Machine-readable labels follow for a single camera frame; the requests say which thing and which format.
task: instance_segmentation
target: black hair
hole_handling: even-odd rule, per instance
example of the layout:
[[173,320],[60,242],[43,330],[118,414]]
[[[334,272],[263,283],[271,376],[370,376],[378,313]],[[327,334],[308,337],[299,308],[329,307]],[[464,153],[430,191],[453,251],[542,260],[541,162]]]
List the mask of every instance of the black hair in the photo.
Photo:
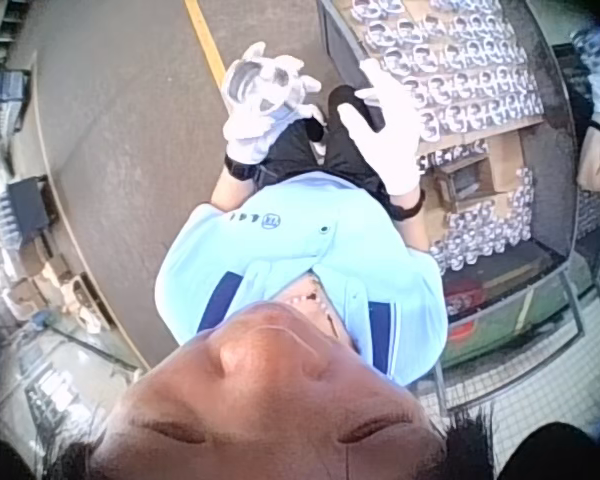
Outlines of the black hair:
[[[492,448],[492,415],[480,411],[471,417],[458,412],[451,417],[445,432],[446,458],[442,463],[421,472],[418,480],[491,480],[494,478]],[[90,442],[72,442],[57,449],[57,455],[44,468],[43,480],[104,480],[89,468],[95,447]],[[35,478],[13,447],[0,442],[0,479],[30,480]]]
[[471,416],[467,410],[451,415],[445,432],[446,456],[433,467],[429,478],[440,480],[492,480],[493,409],[479,410]]

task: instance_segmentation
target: eye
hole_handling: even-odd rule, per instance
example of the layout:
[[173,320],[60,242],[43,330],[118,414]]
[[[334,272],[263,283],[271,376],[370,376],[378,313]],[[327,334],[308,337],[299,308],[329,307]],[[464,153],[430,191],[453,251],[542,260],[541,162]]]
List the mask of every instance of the eye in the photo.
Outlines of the eye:
[[199,445],[206,441],[202,432],[177,422],[147,421],[138,424],[138,427],[158,433],[177,442]]
[[388,415],[369,420],[362,425],[357,426],[350,432],[338,438],[338,442],[344,444],[356,443],[375,435],[394,425],[401,423],[411,423],[411,418],[406,414]]

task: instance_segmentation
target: nose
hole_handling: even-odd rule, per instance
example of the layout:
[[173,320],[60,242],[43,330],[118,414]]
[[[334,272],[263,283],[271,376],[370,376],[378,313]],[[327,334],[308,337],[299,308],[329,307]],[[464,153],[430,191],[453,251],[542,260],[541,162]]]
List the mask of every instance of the nose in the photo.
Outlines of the nose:
[[324,372],[329,342],[316,327],[294,318],[287,307],[278,308],[267,307],[228,326],[218,345],[225,377],[273,385],[316,379]]

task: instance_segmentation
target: floor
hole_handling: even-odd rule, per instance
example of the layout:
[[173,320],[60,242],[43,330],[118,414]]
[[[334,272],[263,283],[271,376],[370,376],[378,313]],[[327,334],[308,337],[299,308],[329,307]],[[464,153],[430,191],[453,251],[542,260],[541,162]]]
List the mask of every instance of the floor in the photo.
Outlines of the floor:
[[[565,422],[594,437],[600,434],[600,302],[589,293],[581,303],[584,337],[539,372],[469,410],[473,414],[480,408],[493,412],[497,469],[504,466],[524,438],[548,423]],[[446,391],[448,402],[462,403],[510,383],[578,333],[570,311],[548,327],[541,341],[518,349],[506,361],[491,361],[490,368],[454,382]],[[448,422],[440,416],[435,393],[420,395],[420,400],[434,422],[444,428]]]

